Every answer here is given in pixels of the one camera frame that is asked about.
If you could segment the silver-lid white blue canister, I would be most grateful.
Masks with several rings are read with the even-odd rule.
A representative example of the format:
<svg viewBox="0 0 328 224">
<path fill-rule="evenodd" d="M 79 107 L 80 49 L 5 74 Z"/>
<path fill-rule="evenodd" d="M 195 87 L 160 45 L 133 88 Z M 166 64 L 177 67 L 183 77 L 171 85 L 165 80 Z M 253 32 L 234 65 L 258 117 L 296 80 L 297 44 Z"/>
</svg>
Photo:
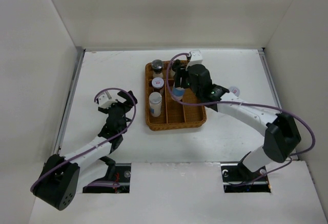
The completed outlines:
<svg viewBox="0 0 328 224">
<path fill-rule="evenodd" d="M 183 96 L 185 94 L 185 89 L 184 88 L 181 88 L 181 87 L 175 87 L 173 86 L 172 88 L 172 96 L 178 100 L 178 101 L 181 101 Z"/>
</svg>

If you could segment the black-knob salt shaker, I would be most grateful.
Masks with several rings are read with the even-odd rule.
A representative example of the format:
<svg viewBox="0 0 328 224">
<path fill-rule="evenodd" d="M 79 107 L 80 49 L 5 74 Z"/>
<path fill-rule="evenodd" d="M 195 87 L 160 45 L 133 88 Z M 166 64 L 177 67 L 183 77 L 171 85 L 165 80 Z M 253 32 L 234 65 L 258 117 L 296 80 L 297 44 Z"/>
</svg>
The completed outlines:
<svg viewBox="0 0 328 224">
<path fill-rule="evenodd" d="M 176 70 L 182 67 L 181 60 L 177 59 L 173 62 L 171 65 L 171 70 L 170 70 L 170 78 L 174 79 L 174 76 L 176 74 Z"/>
</svg>

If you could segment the grey-lid dark spice jar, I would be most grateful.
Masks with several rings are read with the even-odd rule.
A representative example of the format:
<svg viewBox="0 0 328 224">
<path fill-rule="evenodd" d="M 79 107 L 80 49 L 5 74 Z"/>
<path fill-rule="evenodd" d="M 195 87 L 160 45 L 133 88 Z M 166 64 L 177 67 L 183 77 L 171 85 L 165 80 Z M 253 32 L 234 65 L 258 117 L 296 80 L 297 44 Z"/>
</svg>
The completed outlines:
<svg viewBox="0 0 328 224">
<path fill-rule="evenodd" d="M 165 82 L 161 77 L 153 78 L 151 84 L 152 84 L 153 92 L 158 92 L 161 95 L 163 95 L 165 89 Z"/>
</svg>

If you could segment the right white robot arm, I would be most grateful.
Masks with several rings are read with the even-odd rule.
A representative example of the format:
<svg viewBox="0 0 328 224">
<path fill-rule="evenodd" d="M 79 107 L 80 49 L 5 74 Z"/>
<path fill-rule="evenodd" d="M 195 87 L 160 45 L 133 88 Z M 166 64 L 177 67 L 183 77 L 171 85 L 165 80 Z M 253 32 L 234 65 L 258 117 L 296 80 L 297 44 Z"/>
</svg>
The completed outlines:
<svg viewBox="0 0 328 224">
<path fill-rule="evenodd" d="M 292 115 L 271 113 L 264 106 L 243 101 L 229 89 L 214 84 L 202 64 L 178 66 L 174 80 L 176 88 L 190 89 L 203 106 L 243 122 L 264 137 L 263 145 L 238 163 L 237 173 L 242 180 L 251 180 L 256 171 L 271 162 L 283 163 L 301 141 Z"/>
</svg>

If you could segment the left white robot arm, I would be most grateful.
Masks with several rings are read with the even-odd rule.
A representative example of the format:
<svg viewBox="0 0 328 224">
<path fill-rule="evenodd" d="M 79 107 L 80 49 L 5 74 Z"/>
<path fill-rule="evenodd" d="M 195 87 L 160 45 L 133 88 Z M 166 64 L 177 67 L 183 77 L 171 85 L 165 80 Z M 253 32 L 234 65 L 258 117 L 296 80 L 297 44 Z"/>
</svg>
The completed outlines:
<svg viewBox="0 0 328 224">
<path fill-rule="evenodd" d="M 30 188 L 35 197 L 59 211 L 72 202 L 81 173 L 97 160 L 106 163 L 97 170 L 97 176 L 103 182 L 110 182 L 115 176 L 115 162 L 108 156 L 118 149 L 123 134 L 132 124 L 134 119 L 128 118 L 127 113 L 136 110 L 137 99 L 132 91 L 115 88 L 117 95 L 124 101 L 113 100 L 109 91 L 111 88 L 104 89 L 94 98 L 98 111 L 108 116 L 98 135 L 77 151 L 64 156 L 51 155 L 38 180 Z"/>
</svg>

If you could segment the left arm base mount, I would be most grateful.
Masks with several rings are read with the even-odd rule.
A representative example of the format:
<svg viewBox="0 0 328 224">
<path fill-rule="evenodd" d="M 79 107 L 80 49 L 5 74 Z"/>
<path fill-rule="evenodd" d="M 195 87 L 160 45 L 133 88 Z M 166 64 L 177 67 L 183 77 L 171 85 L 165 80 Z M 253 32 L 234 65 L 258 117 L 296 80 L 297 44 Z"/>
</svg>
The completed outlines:
<svg viewBox="0 0 328 224">
<path fill-rule="evenodd" d="M 130 193 L 131 164 L 117 164 L 113 159 L 104 156 L 97 163 L 102 166 L 104 176 L 95 177 L 82 188 L 82 193 Z"/>
</svg>

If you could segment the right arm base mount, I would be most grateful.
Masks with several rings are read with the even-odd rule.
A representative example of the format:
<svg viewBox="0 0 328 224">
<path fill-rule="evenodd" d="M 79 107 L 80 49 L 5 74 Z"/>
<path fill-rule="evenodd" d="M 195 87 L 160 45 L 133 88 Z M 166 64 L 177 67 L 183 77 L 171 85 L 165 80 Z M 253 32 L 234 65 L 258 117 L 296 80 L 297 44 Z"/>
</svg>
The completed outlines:
<svg viewBox="0 0 328 224">
<path fill-rule="evenodd" d="M 260 178 L 267 172 L 265 166 L 245 175 L 238 171 L 236 162 L 223 163 L 220 167 L 225 193 L 271 193 L 268 177 Z"/>
</svg>

